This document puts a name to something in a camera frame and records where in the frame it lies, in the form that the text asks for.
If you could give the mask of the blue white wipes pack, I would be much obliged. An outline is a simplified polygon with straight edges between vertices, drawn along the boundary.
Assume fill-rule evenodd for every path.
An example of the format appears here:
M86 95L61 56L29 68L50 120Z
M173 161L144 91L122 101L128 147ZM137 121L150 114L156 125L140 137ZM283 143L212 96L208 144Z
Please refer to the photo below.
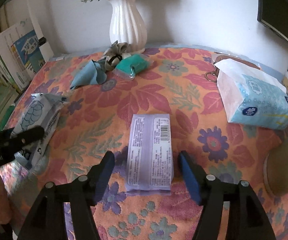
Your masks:
M40 127L43 131L43 136L30 133L29 139L33 142L15 153L15 159L27 170L36 166L45 154L56 130L60 110L68 103L67 97L49 93L35 93L31 98L32 102L26 107L11 133L14 137L35 127Z

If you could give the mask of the blue cloth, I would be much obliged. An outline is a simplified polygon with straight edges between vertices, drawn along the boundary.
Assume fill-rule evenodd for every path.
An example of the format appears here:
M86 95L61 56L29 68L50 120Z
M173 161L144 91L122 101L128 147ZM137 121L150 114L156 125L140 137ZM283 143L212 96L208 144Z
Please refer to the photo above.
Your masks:
M101 85L107 79L104 61L89 61L71 82L70 90L86 85Z

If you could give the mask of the green packaged item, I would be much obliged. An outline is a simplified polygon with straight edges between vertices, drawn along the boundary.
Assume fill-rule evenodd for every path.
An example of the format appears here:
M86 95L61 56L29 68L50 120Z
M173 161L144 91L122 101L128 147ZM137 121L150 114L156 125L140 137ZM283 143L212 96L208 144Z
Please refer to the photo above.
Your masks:
M125 80L133 80L137 74L147 70L153 60L143 54L134 54L117 64L113 73Z

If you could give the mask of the stack of books and boxes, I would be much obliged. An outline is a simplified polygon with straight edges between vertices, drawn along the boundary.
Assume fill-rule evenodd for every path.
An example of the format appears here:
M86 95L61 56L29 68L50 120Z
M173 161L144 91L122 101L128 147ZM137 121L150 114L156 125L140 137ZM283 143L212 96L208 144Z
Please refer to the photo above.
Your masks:
M0 31L0 80L19 94L45 65L30 18Z

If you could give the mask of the colourful floral table cloth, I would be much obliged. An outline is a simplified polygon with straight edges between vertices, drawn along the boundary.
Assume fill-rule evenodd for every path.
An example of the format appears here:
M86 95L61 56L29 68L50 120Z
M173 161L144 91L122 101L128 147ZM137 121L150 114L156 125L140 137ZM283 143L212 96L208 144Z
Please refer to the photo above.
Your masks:
M227 122L212 71L211 53L199 49L154 48L153 60L133 80L113 74L106 83L70 90L77 71L99 54L47 63L34 77L17 105L14 126L33 93L69 97L45 156L27 172L19 164L0 174L10 194L14 231L20 227L41 187L48 181L64 184L88 172L108 150L115 167L94 218L103 239L191 239L201 207L190 198L175 172L168 196L126 195L127 157L177 159L187 151L205 171L222 181L249 181L263 204L277 239L288 239L288 195L271 198L260 181L268 150L285 137L282 131Z

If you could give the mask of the purple wet wipes pack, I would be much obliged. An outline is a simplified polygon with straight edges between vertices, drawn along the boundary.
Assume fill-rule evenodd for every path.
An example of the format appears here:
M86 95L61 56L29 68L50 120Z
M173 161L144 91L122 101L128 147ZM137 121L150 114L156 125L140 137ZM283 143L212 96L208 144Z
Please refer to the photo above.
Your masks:
M174 177L169 114L134 114L126 165L126 194L169 195Z

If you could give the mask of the blue tissue pack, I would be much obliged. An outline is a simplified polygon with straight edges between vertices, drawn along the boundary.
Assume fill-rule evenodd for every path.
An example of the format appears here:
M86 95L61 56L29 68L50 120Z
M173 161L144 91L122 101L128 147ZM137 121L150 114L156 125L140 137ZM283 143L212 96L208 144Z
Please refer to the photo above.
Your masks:
M227 121L284 130L288 126L286 88L265 72L233 59L215 63Z

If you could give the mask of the white ribbed flower vase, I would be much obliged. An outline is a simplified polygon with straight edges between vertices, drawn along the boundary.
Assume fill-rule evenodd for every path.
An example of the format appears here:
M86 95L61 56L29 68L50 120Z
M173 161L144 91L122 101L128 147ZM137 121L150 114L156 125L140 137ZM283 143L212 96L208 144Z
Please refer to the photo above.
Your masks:
M111 42L129 44L127 51L142 53L147 42L147 29L136 7L136 0L107 0L113 9L109 37Z

